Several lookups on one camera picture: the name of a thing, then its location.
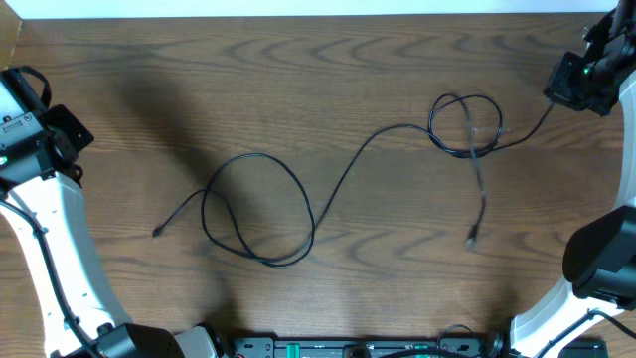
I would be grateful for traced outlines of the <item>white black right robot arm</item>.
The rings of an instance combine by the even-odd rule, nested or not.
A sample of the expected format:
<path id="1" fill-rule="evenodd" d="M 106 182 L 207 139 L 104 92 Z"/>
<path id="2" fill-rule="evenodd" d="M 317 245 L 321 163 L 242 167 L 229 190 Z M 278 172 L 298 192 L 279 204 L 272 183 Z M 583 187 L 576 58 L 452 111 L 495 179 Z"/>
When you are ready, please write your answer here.
<path id="1" fill-rule="evenodd" d="M 557 357 L 593 325 L 635 308 L 635 1 L 620 0 L 584 35 L 584 55 L 565 53 L 545 96 L 601 116 L 623 110 L 622 169 L 613 209 L 578 229 L 566 244 L 562 276 L 530 310 L 515 316 L 491 357 Z"/>

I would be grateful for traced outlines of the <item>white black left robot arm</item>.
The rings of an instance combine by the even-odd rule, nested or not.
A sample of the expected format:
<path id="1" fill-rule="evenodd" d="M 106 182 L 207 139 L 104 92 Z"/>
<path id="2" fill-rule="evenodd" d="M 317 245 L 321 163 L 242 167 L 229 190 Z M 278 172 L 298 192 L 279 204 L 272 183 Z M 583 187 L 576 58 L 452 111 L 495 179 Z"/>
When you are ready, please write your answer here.
<path id="1" fill-rule="evenodd" d="M 80 152 L 94 137 L 25 66 L 1 73 L 1 214 L 36 289 L 48 357 L 218 357 L 203 325 L 173 334 L 136 324 L 117 299 L 90 235 Z"/>

